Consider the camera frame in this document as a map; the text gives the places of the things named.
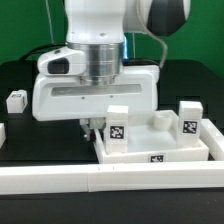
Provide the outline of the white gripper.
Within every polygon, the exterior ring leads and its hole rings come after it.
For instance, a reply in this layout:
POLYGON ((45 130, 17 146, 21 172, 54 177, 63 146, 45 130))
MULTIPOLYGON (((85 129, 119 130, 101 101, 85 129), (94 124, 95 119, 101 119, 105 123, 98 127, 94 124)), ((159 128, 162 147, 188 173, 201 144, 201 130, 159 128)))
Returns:
POLYGON ((104 130, 110 105, 127 106, 131 116, 150 114, 158 108, 156 65, 125 66, 109 85, 81 85, 77 77, 36 78, 32 114, 38 121, 80 119, 79 124, 90 140, 91 127, 104 130))

